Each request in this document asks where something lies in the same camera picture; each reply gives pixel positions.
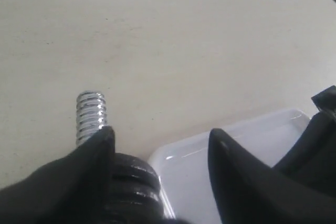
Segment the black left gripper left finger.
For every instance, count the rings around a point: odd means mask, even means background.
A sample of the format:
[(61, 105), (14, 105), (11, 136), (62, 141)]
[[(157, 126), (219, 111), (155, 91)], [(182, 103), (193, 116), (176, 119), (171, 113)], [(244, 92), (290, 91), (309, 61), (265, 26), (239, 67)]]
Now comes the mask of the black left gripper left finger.
[(105, 126), (74, 151), (1, 189), (1, 223), (101, 223), (115, 155)]

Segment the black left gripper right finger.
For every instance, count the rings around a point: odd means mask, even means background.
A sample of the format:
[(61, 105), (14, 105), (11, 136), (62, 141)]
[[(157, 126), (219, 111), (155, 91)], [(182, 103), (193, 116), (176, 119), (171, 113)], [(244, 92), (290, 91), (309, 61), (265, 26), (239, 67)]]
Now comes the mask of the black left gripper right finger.
[(208, 171), (222, 223), (335, 223), (335, 198), (267, 166), (222, 129), (209, 134)]

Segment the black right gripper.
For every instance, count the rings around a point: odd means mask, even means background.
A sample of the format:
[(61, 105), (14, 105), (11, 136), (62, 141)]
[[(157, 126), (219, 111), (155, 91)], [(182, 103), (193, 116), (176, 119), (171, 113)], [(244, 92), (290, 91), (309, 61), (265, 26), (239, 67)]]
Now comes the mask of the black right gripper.
[(274, 169), (320, 193), (335, 195), (335, 86), (311, 100), (319, 112)]

